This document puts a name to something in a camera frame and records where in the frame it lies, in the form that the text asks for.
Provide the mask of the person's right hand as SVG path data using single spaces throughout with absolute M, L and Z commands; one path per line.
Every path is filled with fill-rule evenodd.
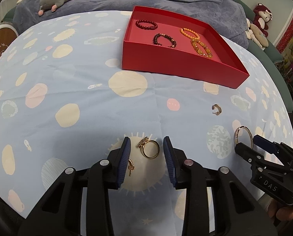
M 293 219 L 293 207 L 278 207 L 278 202 L 274 199 L 271 200 L 267 214 L 270 218 L 274 216 L 280 221 L 290 221 Z

